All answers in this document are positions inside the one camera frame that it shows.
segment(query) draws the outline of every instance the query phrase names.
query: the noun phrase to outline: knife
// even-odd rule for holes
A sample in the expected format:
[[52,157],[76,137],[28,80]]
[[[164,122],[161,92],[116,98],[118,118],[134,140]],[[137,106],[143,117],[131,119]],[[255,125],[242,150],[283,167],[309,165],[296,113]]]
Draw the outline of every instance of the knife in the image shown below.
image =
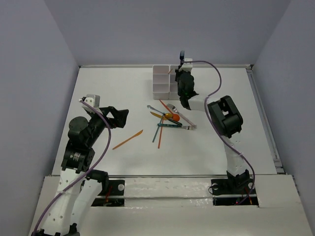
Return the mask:
[[[156,113],[154,113],[154,112],[150,112],[150,113],[151,113],[153,116],[155,116],[155,117],[162,118],[162,116],[159,115],[159,114],[156,114]],[[169,120],[170,122],[173,122],[174,124],[183,125],[183,124],[180,123],[180,122],[174,121],[174,120],[172,120],[172,119],[167,119],[167,118],[165,118],[165,117],[163,117],[163,120]]]

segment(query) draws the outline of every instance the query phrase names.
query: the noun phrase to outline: white wall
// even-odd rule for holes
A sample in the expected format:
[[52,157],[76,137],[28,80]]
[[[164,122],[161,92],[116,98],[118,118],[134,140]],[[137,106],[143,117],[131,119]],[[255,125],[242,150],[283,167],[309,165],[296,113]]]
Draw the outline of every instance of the white wall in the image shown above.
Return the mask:
[[315,1],[292,0],[254,66],[284,168],[315,234]]
[[29,232],[78,66],[45,2],[0,0],[0,235]]
[[79,65],[253,64],[290,0],[45,0]]

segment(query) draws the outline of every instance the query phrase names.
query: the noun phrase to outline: white platform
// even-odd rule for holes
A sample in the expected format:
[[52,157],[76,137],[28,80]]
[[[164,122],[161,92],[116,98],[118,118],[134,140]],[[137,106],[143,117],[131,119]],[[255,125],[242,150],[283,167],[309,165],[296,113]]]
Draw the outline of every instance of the white platform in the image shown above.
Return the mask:
[[[31,229],[54,197],[46,177]],[[210,178],[127,178],[125,207],[91,207],[82,236],[312,236],[294,182],[257,176],[256,206],[213,206]]]
[[[257,174],[276,174],[270,148],[244,68],[221,68],[222,87],[217,98],[230,95],[244,119],[238,138],[232,137],[236,148],[244,153]],[[195,90],[210,93],[219,84],[211,68],[194,68]],[[180,112],[198,125],[195,131],[164,128],[161,148],[158,139],[152,143],[159,119],[150,114],[147,105],[166,109],[152,98],[152,68],[81,68],[73,92],[53,175],[60,174],[69,122],[85,113],[78,99],[86,94],[98,94],[100,106],[129,109],[124,129],[112,130],[110,150],[97,169],[109,175],[225,175],[226,157],[221,140],[211,128],[203,112],[188,111],[179,101],[172,101]],[[143,129],[143,133],[112,150],[115,145]],[[108,132],[105,130],[94,145],[96,161],[103,152]]]

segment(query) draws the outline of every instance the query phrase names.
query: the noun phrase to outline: metal fork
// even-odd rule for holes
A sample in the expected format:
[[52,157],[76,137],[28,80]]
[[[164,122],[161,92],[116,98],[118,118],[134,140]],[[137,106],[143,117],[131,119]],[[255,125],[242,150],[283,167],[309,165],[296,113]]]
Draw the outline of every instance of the metal fork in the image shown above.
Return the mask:
[[190,126],[190,125],[160,124],[160,123],[157,125],[162,126],[162,127],[182,128],[182,129],[186,129],[186,130],[194,130],[197,128],[195,126]]
[[182,113],[180,113],[176,107],[172,104],[167,104],[167,107],[169,107],[170,109],[172,109],[174,112],[176,112],[181,118],[183,118],[185,121],[187,121],[192,127],[197,128],[197,125],[195,125],[194,123],[192,123],[189,119],[187,119]]

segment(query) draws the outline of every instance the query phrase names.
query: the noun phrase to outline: orange chopstick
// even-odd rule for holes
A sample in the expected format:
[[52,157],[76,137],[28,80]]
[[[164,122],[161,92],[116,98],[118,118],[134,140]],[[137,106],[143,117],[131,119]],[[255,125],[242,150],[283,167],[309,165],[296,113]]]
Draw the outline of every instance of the orange chopstick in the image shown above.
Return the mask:
[[171,114],[174,114],[174,113],[171,111],[171,109],[169,109],[161,100],[160,100],[160,102],[162,103],[162,105],[163,105]]
[[160,131],[160,134],[159,134],[158,148],[159,148],[159,146],[161,145],[162,129],[163,129],[163,126],[161,126],[161,131]]

